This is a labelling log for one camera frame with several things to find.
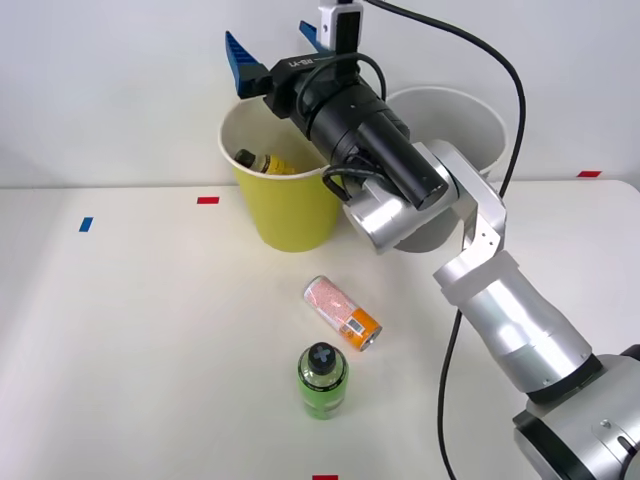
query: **white wall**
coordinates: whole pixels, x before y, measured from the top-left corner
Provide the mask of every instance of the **white wall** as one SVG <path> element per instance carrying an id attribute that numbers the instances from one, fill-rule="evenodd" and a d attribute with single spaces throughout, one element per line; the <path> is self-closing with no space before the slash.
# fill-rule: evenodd
<path id="1" fill-rule="evenodd" d="M 404 0 L 467 28 L 519 70 L 530 115 L 519 177 L 604 170 L 640 184 L 640 54 L 632 0 Z M 266 65 L 309 52 L 317 0 L 2 0 L 0 186 L 232 182 L 216 132 L 235 102 L 224 31 Z M 392 45 L 404 42 L 405 47 Z M 516 100 L 486 54 L 367 6 L 361 51 L 391 90 L 446 84 Z"/>

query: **silver robot arm segment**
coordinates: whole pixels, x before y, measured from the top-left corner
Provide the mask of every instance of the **silver robot arm segment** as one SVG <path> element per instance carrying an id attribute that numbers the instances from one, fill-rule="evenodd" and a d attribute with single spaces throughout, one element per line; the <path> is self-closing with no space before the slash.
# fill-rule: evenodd
<path id="1" fill-rule="evenodd" d="M 453 208 L 464 222 L 465 248 L 436 272 L 442 293 L 521 392 L 535 395 L 569 377 L 591 358 L 591 347 L 503 250 L 507 214 L 500 197 L 449 143 L 414 148 L 454 188 L 417 211 L 378 181 L 367 180 L 345 207 L 351 222 L 382 252 Z"/>
<path id="2" fill-rule="evenodd" d="M 514 418 L 520 450 L 543 479 L 640 479 L 640 347 L 596 358 L 503 249 L 506 209 L 493 188 L 452 145 L 427 147 L 414 145 L 447 194 L 418 211 L 369 179 L 345 205 L 352 224 L 382 253 L 452 208 L 464 222 L 464 250 L 434 277 L 529 396 Z"/>

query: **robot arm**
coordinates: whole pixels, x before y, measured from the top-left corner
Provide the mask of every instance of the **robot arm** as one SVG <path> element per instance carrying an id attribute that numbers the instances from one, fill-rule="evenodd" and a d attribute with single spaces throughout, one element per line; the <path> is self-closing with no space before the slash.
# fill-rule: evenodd
<path id="1" fill-rule="evenodd" d="M 408 128 L 359 77 L 361 5 L 327 0 L 321 11 L 319 38 L 301 27 L 320 53 L 281 60 L 271 71 L 227 33 L 238 94 L 265 95 L 274 114 L 290 118 L 325 156 L 325 183 L 378 253 L 448 208 L 462 219 L 464 249 L 435 278 L 529 396 L 514 419 L 515 440 L 542 478 L 640 478 L 640 347 L 593 355 L 503 249 L 506 209 L 493 188 L 452 145 L 412 145 Z M 331 172 L 346 175 L 343 187 Z"/>

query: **yellow bottle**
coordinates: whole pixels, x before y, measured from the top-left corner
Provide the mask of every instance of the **yellow bottle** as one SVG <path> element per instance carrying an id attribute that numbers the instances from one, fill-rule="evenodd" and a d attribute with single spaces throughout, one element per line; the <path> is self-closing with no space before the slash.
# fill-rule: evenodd
<path id="1" fill-rule="evenodd" d="M 249 170 L 267 175 L 293 175 L 296 173 L 293 167 L 275 155 L 256 156 L 244 148 L 236 154 L 235 161 Z"/>

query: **white table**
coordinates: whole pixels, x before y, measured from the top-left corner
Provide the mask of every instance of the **white table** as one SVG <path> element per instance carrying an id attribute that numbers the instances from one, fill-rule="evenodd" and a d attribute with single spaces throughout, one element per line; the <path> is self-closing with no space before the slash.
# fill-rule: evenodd
<path id="1" fill-rule="evenodd" d="M 507 204 L 507 248 L 596 353 L 639 342 L 640 194 L 526 182 Z M 234 187 L 5 190 L 0 221 L 1 479 L 445 478 L 436 389 L 454 310 L 431 275 L 458 235 L 376 257 L 341 225 L 321 248 L 280 253 Z M 365 353 L 301 300 L 321 273 L 383 325 Z M 296 390 L 318 340 L 352 367 L 328 422 Z M 446 417 L 460 479 L 537 478 L 511 441 L 524 401 L 465 324 Z"/>

